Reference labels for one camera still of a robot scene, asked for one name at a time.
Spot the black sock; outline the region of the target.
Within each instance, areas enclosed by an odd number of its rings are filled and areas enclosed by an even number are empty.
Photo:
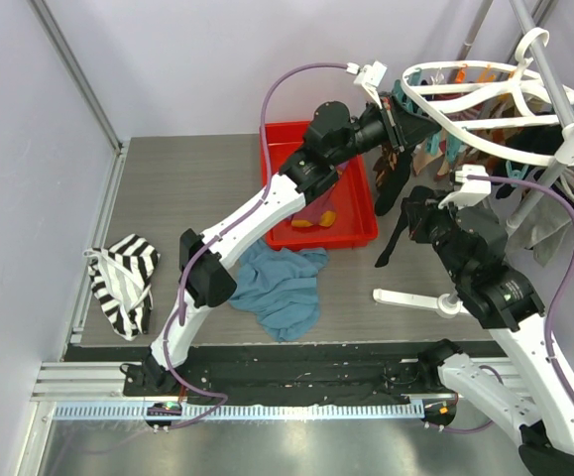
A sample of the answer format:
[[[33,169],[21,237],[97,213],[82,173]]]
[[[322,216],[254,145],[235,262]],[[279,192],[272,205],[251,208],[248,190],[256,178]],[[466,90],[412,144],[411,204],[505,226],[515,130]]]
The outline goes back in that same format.
[[[404,198],[402,200],[401,213],[399,219],[386,247],[384,248],[384,250],[382,251],[382,253],[380,254],[375,263],[376,268],[383,268],[389,264],[390,258],[394,253],[398,245],[398,242],[401,238],[402,232],[408,228],[408,217],[406,212],[407,202],[408,202],[407,198]]]

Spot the brown yellow argyle sock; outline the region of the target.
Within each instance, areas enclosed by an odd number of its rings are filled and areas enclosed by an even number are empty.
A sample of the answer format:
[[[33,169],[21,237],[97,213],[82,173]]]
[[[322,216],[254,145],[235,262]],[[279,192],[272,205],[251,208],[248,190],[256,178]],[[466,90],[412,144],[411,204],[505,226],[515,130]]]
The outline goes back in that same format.
[[[396,153],[389,144],[382,146],[381,154],[373,166],[377,192],[374,204],[376,216],[384,216],[394,207],[409,180],[412,154],[413,149]]]

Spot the purple striped sock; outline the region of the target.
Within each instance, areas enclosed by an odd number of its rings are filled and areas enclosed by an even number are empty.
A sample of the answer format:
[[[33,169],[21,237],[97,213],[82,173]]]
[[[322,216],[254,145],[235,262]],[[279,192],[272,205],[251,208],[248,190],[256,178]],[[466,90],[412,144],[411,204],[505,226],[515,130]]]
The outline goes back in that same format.
[[[337,184],[331,186],[319,198],[303,210],[291,215],[287,221],[293,228],[312,227],[330,228],[336,221],[337,212],[332,201],[332,194]]]

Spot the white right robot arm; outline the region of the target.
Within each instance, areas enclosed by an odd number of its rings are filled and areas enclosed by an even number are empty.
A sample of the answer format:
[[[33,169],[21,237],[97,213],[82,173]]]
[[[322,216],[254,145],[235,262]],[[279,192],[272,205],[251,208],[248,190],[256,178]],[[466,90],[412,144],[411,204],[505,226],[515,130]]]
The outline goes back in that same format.
[[[420,354],[422,388],[462,394],[517,447],[532,475],[574,475],[574,374],[558,373],[562,355],[545,325],[549,312],[530,280],[505,260],[508,234],[493,211],[458,207],[444,190],[415,187],[399,225],[429,244],[462,305],[509,357],[528,390],[523,399],[442,340]]]

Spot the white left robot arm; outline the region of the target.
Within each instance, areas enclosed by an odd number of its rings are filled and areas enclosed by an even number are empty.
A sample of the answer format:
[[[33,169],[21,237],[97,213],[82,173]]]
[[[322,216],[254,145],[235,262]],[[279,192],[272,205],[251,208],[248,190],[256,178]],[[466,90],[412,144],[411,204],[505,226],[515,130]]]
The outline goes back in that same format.
[[[369,104],[357,118],[338,101],[320,105],[302,135],[265,186],[231,215],[204,231],[179,238],[180,277],[175,303],[142,363],[145,384],[158,395],[179,386],[178,367],[209,312],[236,290],[230,268],[280,221],[311,204],[339,180],[338,168],[380,146],[401,152],[439,131],[436,121],[407,111],[395,98]]]

